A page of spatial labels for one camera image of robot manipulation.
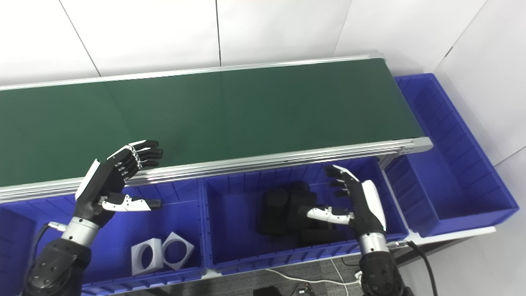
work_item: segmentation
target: black object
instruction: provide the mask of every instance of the black object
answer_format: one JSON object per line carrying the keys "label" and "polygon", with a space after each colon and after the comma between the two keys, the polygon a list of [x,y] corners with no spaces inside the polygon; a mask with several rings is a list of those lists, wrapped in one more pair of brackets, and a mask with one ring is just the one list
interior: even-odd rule
{"label": "black object", "polygon": [[305,181],[294,181],[289,185],[290,191],[310,192],[309,184]]}
{"label": "black object", "polygon": [[417,252],[422,257],[422,259],[424,259],[424,262],[426,263],[426,268],[429,273],[429,279],[431,280],[431,288],[433,290],[433,296],[438,296],[437,283],[434,281],[433,270],[431,269],[431,264],[429,263],[429,260],[427,259],[426,254],[424,253],[424,251],[422,251],[422,249],[420,249],[420,247],[418,247],[412,241],[408,241],[407,245],[413,248],[413,250]]}
{"label": "black object", "polygon": [[287,215],[287,229],[297,232],[303,229],[312,228],[315,221],[306,215],[298,214],[301,206],[316,206],[318,197],[314,192],[291,190],[290,207]]}
{"label": "black object", "polygon": [[259,233],[283,236],[287,233],[286,218],[289,194],[283,188],[274,188],[263,195],[263,205],[259,223]]}
{"label": "black object", "polygon": [[347,239],[344,231],[303,229],[300,233],[300,244],[302,246],[341,242]]}
{"label": "black object", "polygon": [[260,289],[255,289],[252,291],[253,296],[283,296],[277,287],[269,286]]}

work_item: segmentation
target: white wall panel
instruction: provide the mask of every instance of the white wall panel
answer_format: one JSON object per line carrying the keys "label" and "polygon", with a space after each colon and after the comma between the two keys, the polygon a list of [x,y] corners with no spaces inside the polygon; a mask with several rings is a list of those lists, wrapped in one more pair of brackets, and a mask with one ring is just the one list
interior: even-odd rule
{"label": "white wall panel", "polygon": [[[440,295],[524,295],[524,28],[523,0],[489,0],[435,71],[521,208],[496,233],[430,256]],[[422,261],[401,273],[415,295],[431,295]]]}
{"label": "white wall panel", "polygon": [[58,1],[0,1],[0,85],[94,76]]}
{"label": "white wall panel", "polygon": [[382,52],[396,74],[432,72],[485,0],[354,0],[335,56]]}
{"label": "white wall panel", "polygon": [[219,66],[214,0],[62,1],[101,75]]}
{"label": "white wall panel", "polygon": [[[438,294],[448,296],[522,296],[526,280],[526,149],[496,166],[521,211],[497,227],[497,232],[469,239],[429,256]],[[418,296],[431,296],[429,276],[422,260],[402,267],[400,273]]]}
{"label": "white wall panel", "polygon": [[493,164],[526,146],[526,2],[490,0],[435,70]]}
{"label": "white wall panel", "polygon": [[332,57],[350,0],[218,0],[223,66]]}

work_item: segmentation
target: empty blue bin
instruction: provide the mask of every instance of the empty blue bin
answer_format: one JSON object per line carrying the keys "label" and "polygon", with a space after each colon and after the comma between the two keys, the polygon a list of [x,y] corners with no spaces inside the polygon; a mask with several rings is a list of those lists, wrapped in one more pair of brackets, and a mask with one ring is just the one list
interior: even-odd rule
{"label": "empty blue bin", "polygon": [[[84,295],[107,295],[165,284],[200,279],[204,270],[203,211],[199,180],[125,188],[125,193],[150,199],[163,199],[161,210],[124,212],[103,227],[92,245],[92,261],[84,273]],[[0,205],[0,295],[18,295],[22,288],[31,241],[42,224],[68,223],[73,213],[72,195],[20,201]],[[195,246],[183,269],[162,270],[132,277],[130,247],[175,232]],[[38,253],[61,233],[49,229],[38,245]],[[176,262],[186,250],[170,245],[165,256]]]}
{"label": "empty blue bin", "polygon": [[[335,162],[347,167],[361,180],[374,181],[386,213],[388,240],[407,236],[376,158]],[[352,210],[349,198],[334,196],[323,166],[309,164],[261,172],[208,177],[203,180],[207,266],[222,274],[276,267],[284,264],[358,252],[358,242],[347,225],[338,229],[347,241],[300,248],[295,235],[272,238],[257,233],[263,194],[271,188],[303,180],[317,193],[318,203]]]}
{"label": "empty blue bin", "polygon": [[492,226],[518,210],[433,74],[396,77],[433,149],[397,158],[386,174],[421,236]]}

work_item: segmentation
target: robotic hand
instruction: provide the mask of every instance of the robotic hand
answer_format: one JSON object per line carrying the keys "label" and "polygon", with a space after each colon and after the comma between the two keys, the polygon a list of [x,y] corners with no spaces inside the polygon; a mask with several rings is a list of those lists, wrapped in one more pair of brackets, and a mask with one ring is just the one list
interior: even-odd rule
{"label": "robotic hand", "polygon": [[116,211],[150,211],[162,200],[122,194],[125,181],[163,157],[157,141],[125,145],[104,163],[95,160],[75,193],[73,218],[59,239],[48,243],[33,262],[22,296],[80,295],[83,272],[91,261],[90,246]]}
{"label": "robotic hand", "polygon": [[300,209],[307,217],[338,224],[349,224],[360,243],[362,258],[361,286],[368,296],[413,295],[398,272],[393,255],[386,241],[386,218],[375,184],[371,180],[362,183],[349,170],[337,165],[325,167],[328,177],[335,177],[331,186],[340,188],[336,196],[349,196],[354,213],[332,207],[319,206]]}

